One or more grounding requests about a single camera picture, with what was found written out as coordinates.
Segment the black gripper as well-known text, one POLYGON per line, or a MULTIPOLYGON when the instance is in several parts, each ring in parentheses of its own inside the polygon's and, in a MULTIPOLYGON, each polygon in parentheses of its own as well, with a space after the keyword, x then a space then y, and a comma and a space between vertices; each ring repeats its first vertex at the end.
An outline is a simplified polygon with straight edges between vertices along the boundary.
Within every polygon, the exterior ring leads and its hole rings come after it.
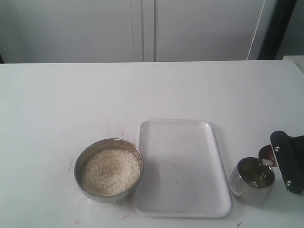
POLYGON ((304 136, 291 137, 283 131, 270 135, 270 142, 286 190, 304 195, 304 136))

